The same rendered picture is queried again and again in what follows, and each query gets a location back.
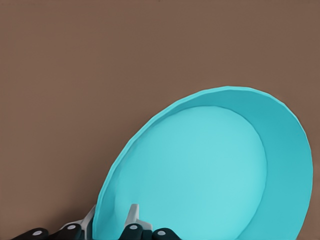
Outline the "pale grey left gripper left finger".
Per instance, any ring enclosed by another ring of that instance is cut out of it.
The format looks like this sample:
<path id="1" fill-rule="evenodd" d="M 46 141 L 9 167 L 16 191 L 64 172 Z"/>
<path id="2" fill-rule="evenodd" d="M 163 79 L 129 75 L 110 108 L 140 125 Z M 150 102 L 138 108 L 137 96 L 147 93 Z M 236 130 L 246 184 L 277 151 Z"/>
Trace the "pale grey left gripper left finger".
<path id="1" fill-rule="evenodd" d="M 77 221 L 68 222 L 57 232 L 49 236 L 49 240 L 93 240 L 94 205 L 87 215 Z"/>

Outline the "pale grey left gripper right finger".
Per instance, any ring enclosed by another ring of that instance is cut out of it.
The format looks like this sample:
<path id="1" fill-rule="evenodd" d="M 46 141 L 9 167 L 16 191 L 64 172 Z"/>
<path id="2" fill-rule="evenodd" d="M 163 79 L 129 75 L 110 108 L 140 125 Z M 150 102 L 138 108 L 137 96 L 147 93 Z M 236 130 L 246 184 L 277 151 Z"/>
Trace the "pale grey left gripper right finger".
<path id="1" fill-rule="evenodd" d="M 124 223 L 120 240 L 152 240 L 153 226 L 139 219 L 139 204 L 132 204 Z"/>

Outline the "blue plate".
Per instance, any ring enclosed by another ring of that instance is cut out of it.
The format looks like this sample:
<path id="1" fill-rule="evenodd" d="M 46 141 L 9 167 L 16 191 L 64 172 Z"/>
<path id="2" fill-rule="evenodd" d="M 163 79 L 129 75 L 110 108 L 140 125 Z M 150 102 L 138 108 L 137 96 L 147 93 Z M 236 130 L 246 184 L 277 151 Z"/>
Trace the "blue plate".
<path id="1" fill-rule="evenodd" d="M 98 195 L 94 240 L 117 240 L 130 206 L 182 240 L 296 240 L 313 163 L 298 118 L 272 95 L 224 86 L 182 98 L 125 145 Z"/>

